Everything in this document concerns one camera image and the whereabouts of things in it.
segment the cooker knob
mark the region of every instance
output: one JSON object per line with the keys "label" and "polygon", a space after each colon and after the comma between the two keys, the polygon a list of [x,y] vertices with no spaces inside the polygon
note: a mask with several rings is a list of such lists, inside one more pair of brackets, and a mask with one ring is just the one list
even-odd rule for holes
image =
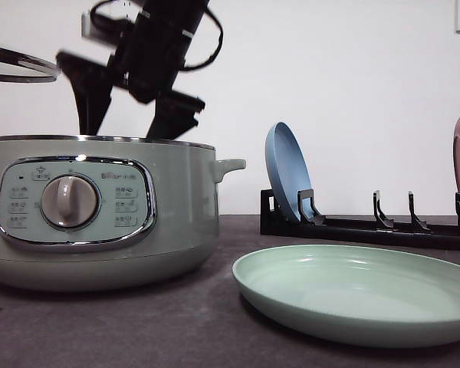
{"label": "cooker knob", "polygon": [[94,216],[99,206],[96,190],[79,176],[60,176],[44,188],[41,210],[56,226],[75,228]]}

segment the blue plate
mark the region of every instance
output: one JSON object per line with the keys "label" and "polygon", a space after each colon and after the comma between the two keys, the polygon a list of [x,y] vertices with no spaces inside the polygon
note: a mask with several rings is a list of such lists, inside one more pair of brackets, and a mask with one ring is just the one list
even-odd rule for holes
{"label": "blue plate", "polygon": [[[266,167],[274,197],[289,222],[300,222],[298,191],[311,189],[311,181],[300,146],[285,123],[274,125],[266,137]],[[303,203],[312,217],[310,201]]]}

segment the black cable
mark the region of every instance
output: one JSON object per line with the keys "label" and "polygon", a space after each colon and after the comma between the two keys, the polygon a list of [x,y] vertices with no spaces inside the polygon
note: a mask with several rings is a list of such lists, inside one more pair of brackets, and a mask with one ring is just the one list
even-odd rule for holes
{"label": "black cable", "polygon": [[215,51],[213,52],[213,54],[211,54],[210,57],[206,61],[202,62],[201,64],[197,64],[197,65],[188,65],[188,66],[181,67],[181,68],[179,68],[179,71],[195,71],[195,70],[201,69],[202,67],[206,67],[206,66],[210,65],[213,61],[215,61],[216,57],[220,53],[220,50],[222,49],[222,46],[223,46],[223,27],[222,27],[222,24],[215,17],[215,15],[212,13],[212,11],[209,10],[208,6],[205,7],[205,13],[215,22],[216,26],[220,30],[220,36],[218,37],[218,46],[215,49]]}
{"label": "black cable", "polygon": [[102,25],[98,25],[96,24],[96,21],[95,21],[95,15],[97,13],[97,9],[100,8],[102,5],[105,5],[107,3],[110,3],[110,2],[115,2],[117,0],[103,0],[102,2],[98,2],[96,5],[93,6],[93,8],[90,10],[90,22],[92,23],[92,25],[94,25],[94,27],[97,27],[97,28],[103,28]]}

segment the pot lid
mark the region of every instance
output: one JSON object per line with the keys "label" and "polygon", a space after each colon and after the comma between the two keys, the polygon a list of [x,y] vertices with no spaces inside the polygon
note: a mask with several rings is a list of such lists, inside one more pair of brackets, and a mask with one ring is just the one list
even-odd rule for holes
{"label": "pot lid", "polygon": [[60,69],[49,61],[0,48],[0,82],[54,82]]}

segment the control panel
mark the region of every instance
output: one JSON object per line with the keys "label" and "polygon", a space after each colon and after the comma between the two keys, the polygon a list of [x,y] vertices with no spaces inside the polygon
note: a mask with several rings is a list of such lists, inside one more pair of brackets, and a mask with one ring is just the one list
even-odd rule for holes
{"label": "control panel", "polygon": [[20,159],[2,177],[0,229],[33,249],[102,249],[151,227],[155,206],[150,173],[140,163],[85,155]]}

